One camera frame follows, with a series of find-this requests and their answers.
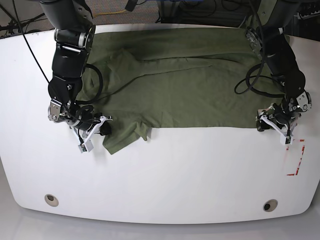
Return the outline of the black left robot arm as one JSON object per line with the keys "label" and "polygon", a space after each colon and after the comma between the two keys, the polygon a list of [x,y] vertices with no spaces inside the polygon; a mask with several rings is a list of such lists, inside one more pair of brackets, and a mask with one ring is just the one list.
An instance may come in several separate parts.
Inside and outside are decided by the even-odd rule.
{"label": "black left robot arm", "polygon": [[[248,1],[252,10],[252,20],[245,36],[250,46],[258,52],[261,62],[253,66],[244,79],[247,91],[267,98],[279,98],[281,103],[273,103],[273,113],[262,110],[257,116],[257,130],[262,132],[269,128],[280,130],[286,127],[286,135],[293,132],[294,121],[312,106],[310,94],[305,90],[306,77],[299,69],[296,56],[286,40],[285,27],[295,12],[303,4],[302,0],[270,0],[270,10],[261,10],[262,5]],[[271,72],[271,80],[280,88],[280,93],[268,93],[255,88],[262,77],[263,67]]]}

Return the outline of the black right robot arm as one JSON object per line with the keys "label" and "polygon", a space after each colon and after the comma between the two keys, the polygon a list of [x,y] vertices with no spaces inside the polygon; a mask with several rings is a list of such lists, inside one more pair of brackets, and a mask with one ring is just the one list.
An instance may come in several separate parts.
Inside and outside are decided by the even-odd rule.
{"label": "black right robot arm", "polygon": [[[103,122],[102,113],[94,113],[93,107],[103,90],[103,76],[97,67],[87,62],[96,30],[89,6],[84,0],[41,0],[39,4],[55,28],[56,48],[52,79],[48,84],[51,97],[48,118],[89,133],[97,127],[101,136],[110,135],[110,125]],[[86,69],[96,72],[98,90],[91,100],[78,100]]]}

